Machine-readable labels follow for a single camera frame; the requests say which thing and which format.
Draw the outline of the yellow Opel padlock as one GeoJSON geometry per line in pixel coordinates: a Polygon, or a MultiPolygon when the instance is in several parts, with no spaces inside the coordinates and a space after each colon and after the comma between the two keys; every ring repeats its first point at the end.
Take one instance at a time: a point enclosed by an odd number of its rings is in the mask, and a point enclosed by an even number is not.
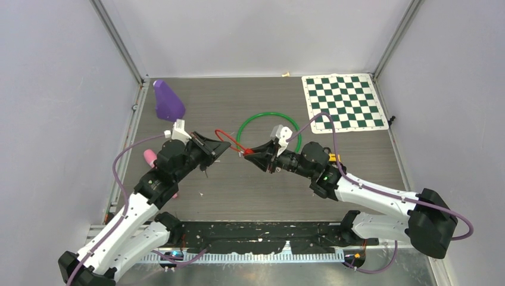
{"type": "Polygon", "coordinates": [[[329,154],[329,162],[330,163],[340,163],[341,156],[339,154],[330,153],[329,154]]]}

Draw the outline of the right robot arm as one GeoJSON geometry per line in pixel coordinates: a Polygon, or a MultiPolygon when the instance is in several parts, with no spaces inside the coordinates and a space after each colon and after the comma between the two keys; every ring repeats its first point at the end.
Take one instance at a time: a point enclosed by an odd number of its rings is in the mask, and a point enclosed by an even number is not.
{"type": "Polygon", "coordinates": [[[244,157],[264,172],[285,170],[310,180],[319,197],[353,203],[376,211],[350,210],[340,222],[338,237],[344,246],[371,238],[410,243],[417,251],[443,259],[458,220],[441,196],[425,188],[421,193],[400,191],[362,180],[331,159],[330,149],[316,142],[300,153],[281,150],[275,141],[247,149],[244,157]]]}

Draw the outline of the green cable lock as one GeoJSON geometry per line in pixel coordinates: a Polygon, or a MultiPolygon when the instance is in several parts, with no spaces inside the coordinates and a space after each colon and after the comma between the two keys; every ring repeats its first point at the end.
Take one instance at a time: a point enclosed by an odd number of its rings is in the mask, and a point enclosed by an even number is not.
{"type": "Polygon", "coordinates": [[[237,131],[237,134],[236,134],[236,138],[235,138],[235,145],[237,146],[238,148],[238,156],[239,157],[243,157],[245,155],[249,155],[249,154],[252,154],[256,149],[259,149],[260,147],[257,146],[257,147],[252,147],[252,148],[245,148],[245,147],[240,147],[239,146],[239,143],[240,143],[240,139],[241,139],[241,136],[242,136],[242,133],[244,131],[244,129],[246,128],[246,126],[248,124],[250,124],[253,120],[257,119],[257,118],[261,118],[261,117],[266,117],[266,116],[273,116],[273,117],[280,117],[282,119],[285,119],[287,120],[288,122],[290,122],[290,124],[294,127],[294,129],[298,132],[300,131],[300,127],[299,125],[296,123],[296,121],[294,119],[292,119],[291,117],[287,116],[286,114],[282,114],[282,113],[278,113],[278,112],[274,112],[274,111],[268,111],[268,112],[262,112],[262,113],[258,113],[258,114],[255,114],[249,118],[247,118],[243,123],[242,125],[239,127],[238,131],[237,131]]]}

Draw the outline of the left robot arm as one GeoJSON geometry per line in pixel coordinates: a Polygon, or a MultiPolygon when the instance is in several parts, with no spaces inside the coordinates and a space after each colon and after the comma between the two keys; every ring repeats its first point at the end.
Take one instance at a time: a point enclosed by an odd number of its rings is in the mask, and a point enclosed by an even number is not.
{"type": "Polygon", "coordinates": [[[141,258],[162,245],[177,246],[183,237],[181,222],[161,208],[196,168],[205,171],[230,142],[198,132],[172,133],[149,170],[125,201],[120,212],[77,253],[64,252],[58,265],[66,285],[116,285],[141,258]]]}

